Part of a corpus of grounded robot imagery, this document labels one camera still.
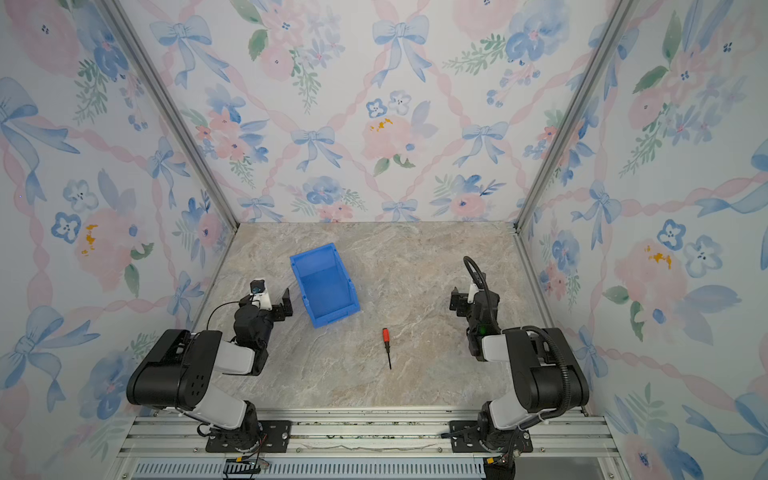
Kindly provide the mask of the red black screwdriver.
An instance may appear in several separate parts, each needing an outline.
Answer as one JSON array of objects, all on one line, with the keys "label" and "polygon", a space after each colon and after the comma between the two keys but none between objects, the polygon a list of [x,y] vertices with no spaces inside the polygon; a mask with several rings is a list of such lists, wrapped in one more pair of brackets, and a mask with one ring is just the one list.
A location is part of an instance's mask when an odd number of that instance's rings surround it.
[{"label": "red black screwdriver", "polygon": [[392,369],[392,362],[391,362],[391,338],[390,338],[390,332],[388,328],[382,329],[382,340],[384,343],[385,352],[387,355],[387,364],[388,368]]}]

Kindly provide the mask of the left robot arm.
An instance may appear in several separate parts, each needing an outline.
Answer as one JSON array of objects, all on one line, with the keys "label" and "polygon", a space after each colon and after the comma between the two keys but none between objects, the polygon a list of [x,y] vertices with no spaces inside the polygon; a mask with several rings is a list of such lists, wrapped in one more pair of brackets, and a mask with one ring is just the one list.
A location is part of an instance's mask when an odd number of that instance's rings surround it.
[{"label": "left robot arm", "polygon": [[275,304],[265,282],[254,280],[251,293],[236,304],[230,341],[220,330],[165,331],[131,375],[126,398],[133,405],[174,410],[197,421],[208,453],[285,453],[292,422],[261,420],[252,402],[224,392],[212,378],[263,372],[274,325],[293,315],[290,291]]}]

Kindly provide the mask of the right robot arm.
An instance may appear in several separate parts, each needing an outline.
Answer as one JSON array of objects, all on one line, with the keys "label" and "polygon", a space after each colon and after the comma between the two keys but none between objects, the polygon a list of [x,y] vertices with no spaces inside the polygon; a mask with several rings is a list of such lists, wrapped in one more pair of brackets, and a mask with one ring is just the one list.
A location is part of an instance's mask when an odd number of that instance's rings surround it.
[{"label": "right robot arm", "polygon": [[451,421],[441,436],[455,453],[531,453],[530,430],[587,405],[588,381],[562,331],[523,326],[502,329],[500,297],[472,286],[454,289],[449,309],[467,320],[470,354],[480,362],[509,367],[512,387],[483,404],[473,422]]}]

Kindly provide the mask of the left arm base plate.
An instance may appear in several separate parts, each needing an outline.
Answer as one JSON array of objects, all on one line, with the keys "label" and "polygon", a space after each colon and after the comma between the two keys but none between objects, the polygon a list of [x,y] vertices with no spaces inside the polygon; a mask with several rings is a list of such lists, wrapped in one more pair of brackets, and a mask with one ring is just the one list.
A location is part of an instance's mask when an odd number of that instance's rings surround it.
[{"label": "left arm base plate", "polygon": [[206,435],[207,453],[285,453],[293,423],[289,420],[259,420],[250,426],[222,430],[212,428]]}]

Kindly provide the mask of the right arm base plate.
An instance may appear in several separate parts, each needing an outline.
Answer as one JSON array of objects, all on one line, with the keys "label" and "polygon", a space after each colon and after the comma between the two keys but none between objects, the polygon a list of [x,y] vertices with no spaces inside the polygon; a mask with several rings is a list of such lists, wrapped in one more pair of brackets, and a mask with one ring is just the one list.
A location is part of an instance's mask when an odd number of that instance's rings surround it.
[{"label": "right arm base plate", "polygon": [[450,441],[453,453],[521,455],[533,452],[533,444],[527,431],[498,430],[495,427],[481,426],[478,421],[450,421],[448,431],[441,433],[440,437]]}]

